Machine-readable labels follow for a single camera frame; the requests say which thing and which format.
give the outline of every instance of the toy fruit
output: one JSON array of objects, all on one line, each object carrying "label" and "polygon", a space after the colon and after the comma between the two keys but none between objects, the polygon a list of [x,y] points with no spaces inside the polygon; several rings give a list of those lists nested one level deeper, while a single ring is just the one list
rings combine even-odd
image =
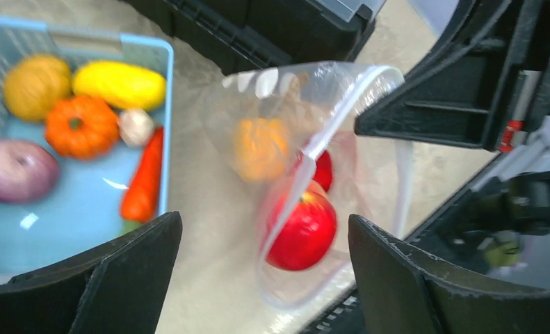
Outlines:
[{"label": "toy fruit", "polygon": [[121,202],[121,217],[147,223],[154,218],[160,194],[164,128],[159,127],[150,139],[138,170]]},{"label": "toy fruit", "polygon": [[75,95],[100,97],[119,109],[151,111],[164,101],[166,79],[140,66],[93,61],[76,71],[72,90]]},{"label": "toy fruit", "polygon": [[333,168],[332,158],[330,158],[330,153],[327,150],[316,161],[316,173],[312,179],[318,182],[324,191],[328,192],[330,190],[333,181]]},{"label": "toy fruit", "polygon": [[245,119],[234,135],[236,170],[246,182],[270,180],[285,173],[289,131],[278,119]]},{"label": "toy fruit", "polygon": [[[293,178],[285,177],[277,181],[275,186],[270,187],[269,196],[287,196],[293,186]],[[313,180],[307,185],[307,192],[317,193],[322,195],[324,198],[328,199],[328,194],[325,192],[324,188]]]},{"label": "toy fruit", "polygon": [[76,96],[60,101],[47,115],[44,137],[62,157],[94,159],[119,140],[118,117],[105,101]]},{"label": "toy fruit", "polygon": [[[282,196],[267,219],[267,232],[277,223],[286,196]],[[307,189],[291,213],[266,261],[287,271],[301,271],[318,263],[329,251],[337,231],[334,207],[317,191]]]},{"label": "toy fruit", "polygon": [[143,109],[127,109],[119,115],[119,134],[130,148],[145,146],[155,129],[154,120]]},{"label": "toy fruit", "polygon": [[58,183],[60,166],[41,146],[0,140],[0,201],[26,203],[47,195]]},{"label": "toy fruit", "polygon": [[5,76],[4,104],[11,114],[28,122],[40,122],[71,91],[70,67],[55,56],[25,58]]}]

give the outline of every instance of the black storage box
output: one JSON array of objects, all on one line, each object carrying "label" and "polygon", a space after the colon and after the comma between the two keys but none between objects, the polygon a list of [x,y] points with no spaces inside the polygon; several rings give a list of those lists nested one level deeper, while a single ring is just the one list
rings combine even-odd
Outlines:
[{"label": "black storage box", "polygon": [[385,0],[123,0],[224,74],[312,61],[353,61]]}]

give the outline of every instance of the yellow squash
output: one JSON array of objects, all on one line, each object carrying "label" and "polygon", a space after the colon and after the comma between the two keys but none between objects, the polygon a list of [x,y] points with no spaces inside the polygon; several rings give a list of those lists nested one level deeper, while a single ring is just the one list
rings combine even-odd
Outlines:
[{"label": "yellow squash", "polygon": [[72,90],[75,95],[102,98],[116,108],[151,111],[164,102],[166,80],[147,68],[93,61],[76,71]]}]

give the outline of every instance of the beige floor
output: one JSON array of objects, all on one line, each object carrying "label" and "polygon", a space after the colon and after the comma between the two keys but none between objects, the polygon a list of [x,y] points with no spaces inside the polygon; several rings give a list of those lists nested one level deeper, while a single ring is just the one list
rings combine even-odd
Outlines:
[{"label": "beige floor", "polygon": [[[0,0],[0,14],[162,36],[157,26],[116,0]],[[407,72],[434,41],[406,0],[388,0],[378,30],[358,61],[393,65]],[[185,226],[157,333],[294,333],[349,286],[353,277],[345,273],[301,311],[277,312],[261,302],[252,272],[254,248],[245,241],[249,232],[222,214],[231,210],[232,197],[243,195],[219,188],[207,190],[229,171],[220,166],[190,110],[200,99],[196,88],[221,75],[188,45],[178,40],[172,43],[176,62],[170,208],[181,211]],[[492,155],[417,143],[414,156],[411,228]]]}]

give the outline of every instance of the clear plastic bag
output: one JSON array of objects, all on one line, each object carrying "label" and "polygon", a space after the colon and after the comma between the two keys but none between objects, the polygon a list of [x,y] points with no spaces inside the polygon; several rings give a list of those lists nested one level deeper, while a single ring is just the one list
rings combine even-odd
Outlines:
[{"label": "clear plastic bag", "polygon": [[207,88],[203,127],[255,201],[253,217],[227,221],[255,220],[257,279],[272,306],[298,308],[350,268],[350,214],[402,237],[412,144],[353,132],[355,118],[402,83],[393,67],[324,62],[233,74]]}]

